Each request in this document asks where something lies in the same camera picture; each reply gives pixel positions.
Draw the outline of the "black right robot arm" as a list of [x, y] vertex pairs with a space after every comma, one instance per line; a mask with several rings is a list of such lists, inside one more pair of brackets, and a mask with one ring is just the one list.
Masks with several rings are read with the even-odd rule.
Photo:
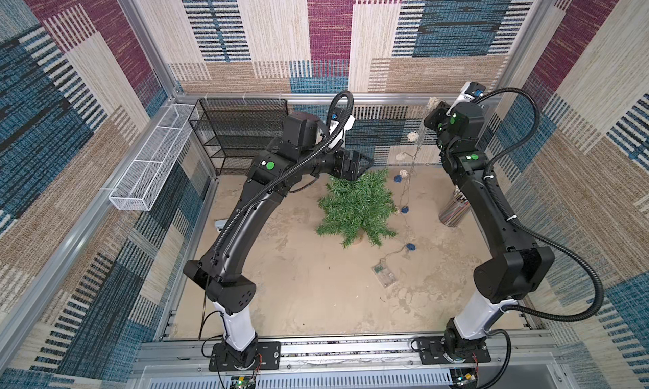
[[442, 101], [424, 124], [436, 133], [443, 168], [468, 200], [491, 255], [474, 270], [476, 291], [464, 310], [449, 321], [444, 334], [448, 346], [478, 344], [506, 306], [516, 305], [538, 288], [554, 254], [500, 211], [506, 204], [500, 188], [488, 192], [495, 176], [486, 174], [488, 157], [478, 149], [483, 109], [470, 102], [451, 106]]

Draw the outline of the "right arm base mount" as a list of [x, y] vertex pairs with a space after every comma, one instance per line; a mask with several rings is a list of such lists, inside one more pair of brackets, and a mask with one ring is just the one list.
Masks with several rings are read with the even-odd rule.
[[481, 364], [491, 361], [485, 338], [417, 337], [411, 341], [411, 349], [419, 355], [423, 365]]

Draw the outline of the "small green christmas tree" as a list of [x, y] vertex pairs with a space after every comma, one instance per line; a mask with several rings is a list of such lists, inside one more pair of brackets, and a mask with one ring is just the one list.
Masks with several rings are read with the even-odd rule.
[[375, 246], [397, 236], [388, 225], [397, 208], [387, 179], [386, 169], [370, 170], [355, 181], [332, 178], [326, 184], [326, 195], [319, 199], [324, 218], [316, 228], [317, 235], [338, 235], [345, 248], [361, 234]]

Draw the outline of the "clear wire string lights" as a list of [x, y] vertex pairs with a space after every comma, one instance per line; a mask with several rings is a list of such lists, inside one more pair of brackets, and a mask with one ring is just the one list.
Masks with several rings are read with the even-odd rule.
[[[410, 201], [410, 188], [411, 188], [412, 176], [415, 174], [415, 167], [417, 166], [417, 158], [418, 158], [418, 155], [419, 155], [421, 149], [424, 146], [424, 140], [425, 140], [425, 136], [427, 134], [427, 131], [428, 130], [424, 126], [424, 122], [421, 122], [419, 130], [417, 131], [417, 136], [414, 136], [413, 132], [409, 133], [408, 136], [407, 136], [408, 140], [412, 144], [414, 144], [415, 147], [416, 147], [414, 154], [410, 154], [410, 153], [407, 153], [407, 152], [402, 152], [402, 155], [404, 157], [410, 157], [412, 159], [410, 167], [408, 169], [404, 169], [404, 170], [401, 170], [399, 172], [399, 175], [402, 177], [403, 189], [402, 189], [402, 193], [401, 193], [400, 199], [399, 199], [399, 204], [398, 204], [399, 211], [398, 211], [398, 213], [402, 217], [404, 217], [407, 214], [405, 211], [403, 211], [403, 209], [408, 207], [408, 204], [409, 204], [409, 201]], [[409, 252], [411, 247], [412, 247], [412, 243], [406, 242], [406, 243], [404, 243], [402, 245], [402, 247], [399, 250], [393, 251], [393, 252], [390, 252], [390, 253], [384, 255], [380, 260], [386, 260], [386, 262], [387, 262], [387, 260], [392, 255], [398, 255], [398, 254], [400, 254], [400, 253], [402, 253], [404, 251]]]

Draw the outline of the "clear cup of pens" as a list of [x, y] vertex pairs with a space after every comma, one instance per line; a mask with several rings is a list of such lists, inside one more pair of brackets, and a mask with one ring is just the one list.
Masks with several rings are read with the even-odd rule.
[[455, 228], [459, 225], [466, 213], [470, 209], [470, 203], [466, 196], [455, 188], [451, 199], [439, 213], [439, 221], [446, 227]]

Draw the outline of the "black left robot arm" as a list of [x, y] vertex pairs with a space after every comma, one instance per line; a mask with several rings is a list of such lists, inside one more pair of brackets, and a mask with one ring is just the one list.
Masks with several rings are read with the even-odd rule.
[[304, 112], [286, 116], [282, 135], [253, 160], [239, 201], [215, 243], [184, 266], [184, 275], [204, 290], [221, 315], [227, 354], [244, 364], [255, 357], [258, 343], [248, 308], [256, 286], [243, 276], [248, 254], [270, 215], [303, 176], [356, 180], [364, 173], [362, 154], [344, 147], [354, 121], [343, 108], [331, 110], [326, 120]]

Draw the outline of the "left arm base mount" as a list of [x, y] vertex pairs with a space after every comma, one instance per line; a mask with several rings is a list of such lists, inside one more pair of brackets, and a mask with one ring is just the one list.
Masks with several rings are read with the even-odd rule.
[[282, 344], [278, 341], [253, 340], [243, 351], [228, 343], [218, 343], [212, 350], [208, 369], [210, 372], [278, 370], [281, 355]]

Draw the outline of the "black mesh shelf rack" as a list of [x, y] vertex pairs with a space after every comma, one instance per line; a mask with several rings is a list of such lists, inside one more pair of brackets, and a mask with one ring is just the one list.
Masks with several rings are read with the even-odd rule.
[[246, 174], [252, 161], [282, 136], [284, 99], [199, 99], [189, 117], [218, 175]]

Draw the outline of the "clear battery box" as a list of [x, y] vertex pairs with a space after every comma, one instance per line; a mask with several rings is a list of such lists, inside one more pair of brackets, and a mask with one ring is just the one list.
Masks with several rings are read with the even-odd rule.
[[397, 282], [397, 277], [395, 273], [390, 270], [390, 267], [388, 267], [386, 260], [380, 260], [377, 264], [372, 266], [372, 271], [384, 289], [387, 289]]

